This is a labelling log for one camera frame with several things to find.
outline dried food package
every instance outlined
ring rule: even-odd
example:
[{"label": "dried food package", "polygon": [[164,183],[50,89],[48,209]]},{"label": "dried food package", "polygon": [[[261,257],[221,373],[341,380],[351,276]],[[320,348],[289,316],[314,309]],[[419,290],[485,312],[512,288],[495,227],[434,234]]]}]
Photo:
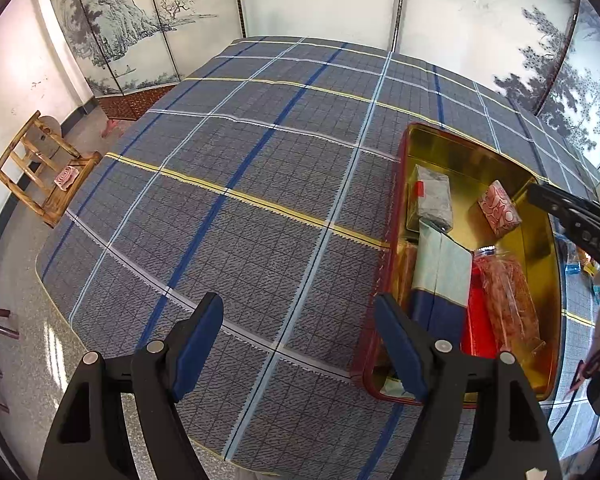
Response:
[{"label": "dried food package", "polygon": [[493,248],[476,251],[474,262],[482,273],[498,351],[512,352],[524,362],[544,345],[524,270],[515,256],[497,254]]},{"label": "dried food package", "polygon": [[495,358],[498,354],[482,288],[482,273],[475,262],[471,268],[469,303],[460,349],[465,354],[489,359]]}]

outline pink patterned box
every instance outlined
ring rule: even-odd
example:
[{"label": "pink patterned box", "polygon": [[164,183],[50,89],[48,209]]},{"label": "pink patterned box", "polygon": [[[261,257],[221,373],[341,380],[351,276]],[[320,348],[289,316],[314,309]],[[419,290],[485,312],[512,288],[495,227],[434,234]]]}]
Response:
[{"label": "pink patterned box", "polygon": [[478,199],[478,205],[498,238],[522,224],[513,202],[499,180],[494,180]]},{"label": "pink patterned box", "polygon": [[62,191],[69,189],[69,186],[74,183],[75,178],[80,174],[77,168],[73,166],[65,166],[60,173],[54,179],[56,186]]}]

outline black wall baseboard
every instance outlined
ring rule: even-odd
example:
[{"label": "black wall baseboard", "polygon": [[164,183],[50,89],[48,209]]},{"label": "black wall baseboard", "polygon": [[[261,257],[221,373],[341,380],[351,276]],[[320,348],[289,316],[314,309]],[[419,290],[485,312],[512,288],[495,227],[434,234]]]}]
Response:
[{"label": "black wall baseboard", "polygon": [[[63,122],[61,125],[62,136],[64,137],[77,123],[83,118],[85,115],[88,115],[96,106],[98,106],[98,102],[95,98],[91,98],[87,103],[82,106],[78,106]],[[39,167],[39,162],[32,162],[30,164],[30,168],[33,171]],[[18,187],[22,190],[26,190],[27,186],[31,183],[31,179],[23,174],[18,180]],[[0,239],[2,238],[2,234],[4,233],[5,228],[7,227],[7,223],[11,218],[16,206],[18,205],[19,200],[17,197],[11,193],[7,199],[7,202],[4,204],[2,211],[0,211]],[[16,472],[17,476],[19,476],[20,480],[27,480],[27,476],[24,473],[22,467],[18,463],[16,457],[14,457],[11,449],[9,448],[7,442],[4,437],[0,433],[0,448],[4,453],[5,457],[9,461],[11,467]],[[15,476],[8,469],[0,468],[0,478],[4,479],[14,479]]]},{"label": "black wall baseboard", "polygon": [[93,111],[93,109],[98,106],[98,102],[95,97],[89,99],[82,106],[78,106],[71,114],[62,122],[61,131],[62,136],[64,137],[76,124],[78,121],[83,118],[85,115],[88,115]]},{"label": "black wall baseboard", "polygon": [[[97,106],[98,106],[98,102],[96,101],[95,97],[92,97],[89,101],[87,101],[82,106],[78,106],[62,122],[62,124],[61,124],[62,136],[64,137],[78,123],[78,121],[81,118],[83,118],[85,115],[88,115]],[[38,168],[38,165],[39,165],[38,162],[32,162],[30,167],[33,171],[35,171]],[[18,186],[20,187],[20,189],[26,190],[27,186],[30,184],[30,182],[31,182],[31,179],[27,175],[23,174],[18,181]],[[13,211],[16,209],[18,202],[19,202],[19,200],[17,199],[17,197],[13,193],[11,193],[7,199],[7,202],[3,206],[2,211],[0,211],[0,238],[2,238],[2,233],[4,232],[5,227],[7,227],[7,222],[9,221],[9,218],[11,218]]]}]

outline painted mountain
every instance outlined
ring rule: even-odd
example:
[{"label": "painted mountain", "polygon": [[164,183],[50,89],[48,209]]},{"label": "painted mountain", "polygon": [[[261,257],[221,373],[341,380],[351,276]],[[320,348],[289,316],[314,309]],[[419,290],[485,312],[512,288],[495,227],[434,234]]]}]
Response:
[{"label": "painted mountain", "polygon": [[[120,59],[131,45],[160,32],[155,20],[133,0],[81,1],[94,33],[102,42],[107,60]],[[89,45],[88,49],[93,50],[93,47]]]}]

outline gift box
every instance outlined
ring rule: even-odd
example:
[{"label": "gift box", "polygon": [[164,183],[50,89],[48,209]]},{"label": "gift box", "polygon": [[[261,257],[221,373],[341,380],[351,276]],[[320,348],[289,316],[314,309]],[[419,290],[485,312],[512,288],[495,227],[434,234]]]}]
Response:
[{"label": "gift box", "polygon": [[434,224],[420,220],[410,317],[433,337],[456,348],[464,332],[471,265],[469,251]]},{"label": "gift box", "polygon": [[449,177],[416,164],[409,177],[407,229],[417,231],[421,218],[433,222],[443,231],[454,226]]},{"label": "gift box", "polygon": [[497,238],[513,231],[522,223],[513,202],[499,180],[494,180],[478,199],[478,205]]}]

